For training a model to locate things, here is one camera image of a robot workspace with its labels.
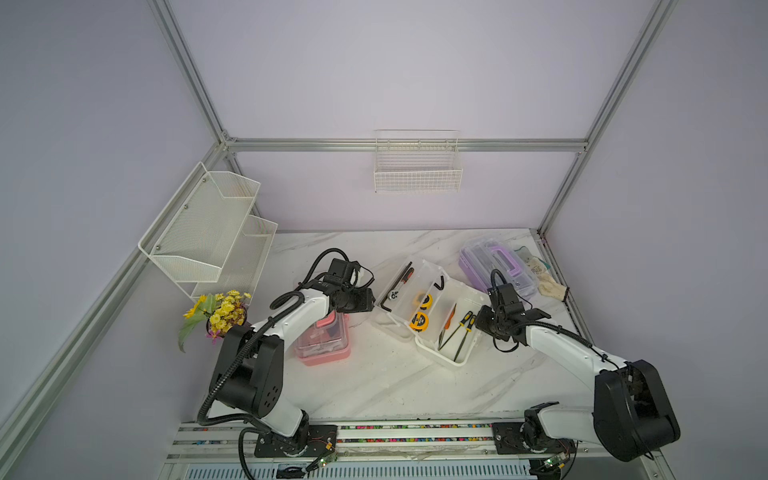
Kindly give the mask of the pink clear-lid toolbox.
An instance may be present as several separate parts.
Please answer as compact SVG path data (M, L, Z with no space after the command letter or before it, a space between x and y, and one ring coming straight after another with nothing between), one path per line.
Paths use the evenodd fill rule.
M296 357L306 366L318 366L349 357L348 314L331 312L313 324L294 343Z

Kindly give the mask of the purple clear-lid toolbox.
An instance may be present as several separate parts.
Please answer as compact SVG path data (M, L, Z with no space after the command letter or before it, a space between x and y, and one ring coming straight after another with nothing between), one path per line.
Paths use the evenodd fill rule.
M519 296L530 300L538 292L538 280L525 262L508 246L493 237L481 237L464 244L459 253L459 266L478 291L487 292L491 273L499 270Z

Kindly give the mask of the white plastic toolbox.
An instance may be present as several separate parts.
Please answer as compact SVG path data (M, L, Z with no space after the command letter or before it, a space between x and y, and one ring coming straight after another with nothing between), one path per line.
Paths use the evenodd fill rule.
M388 304L391 312L384 311L379 307L379 303L408 262L413 263L415 271L400 291L398 299L394 303ZM445 288L442 291L438 291L433 286L435 282L439 281L440 276L445 278ZM433 304L428 311L429 325L425 331L415 332L409 327L409 322L417 309L417 300L425 293L433 296ZM450 334L468 311L477 315L481 307L488 306L490 301L486 294L450 277L444 268L425 259L411 256L403 262L392 280L385 285L379 295L374 307L374 324L390 336L414 344L419 353L428 359L447 368L458 369L468 363L479 340L480 332L473 325L464 349L456 362L453 361L453 356L463 336L462 332L457 332L442 350L438 350L441 330L454 303L457 304L455 316L449 330L444 334L445 337Z

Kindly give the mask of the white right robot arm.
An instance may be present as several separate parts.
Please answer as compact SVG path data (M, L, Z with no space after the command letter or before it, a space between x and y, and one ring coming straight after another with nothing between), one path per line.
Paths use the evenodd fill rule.
M645 360L629 361L598 349L581 335L550 323L539 308L526 308L510 283L493 284L490 304L475 327L494 341L536 350L570 372L592 394L583 407L548 401L524 412L517 437L541 453L563 440L601 445L629 462L678 441L681 429L658 370Z

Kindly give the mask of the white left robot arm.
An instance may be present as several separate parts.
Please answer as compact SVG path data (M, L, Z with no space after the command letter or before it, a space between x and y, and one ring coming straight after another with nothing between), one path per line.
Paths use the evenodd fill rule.
M286 350L328 315L370 312L374 303L369 286L301 289L279 296L270 305L273 315L226 335L196 422L241 421L259 433L302 437L305 412L281 398Z

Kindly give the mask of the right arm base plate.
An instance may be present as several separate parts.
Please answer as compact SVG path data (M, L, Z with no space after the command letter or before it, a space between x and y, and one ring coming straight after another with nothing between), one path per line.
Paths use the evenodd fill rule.
M500 455L573 453L570 439L548 437L531 422L494 422L491 424L496 452Z

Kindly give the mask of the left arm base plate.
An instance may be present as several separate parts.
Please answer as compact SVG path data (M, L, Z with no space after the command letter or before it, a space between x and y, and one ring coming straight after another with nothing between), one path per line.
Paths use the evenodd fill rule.
M259 436L253 450L256 458L315 458L335 448L337 425L308 424L291 437L277 433Z

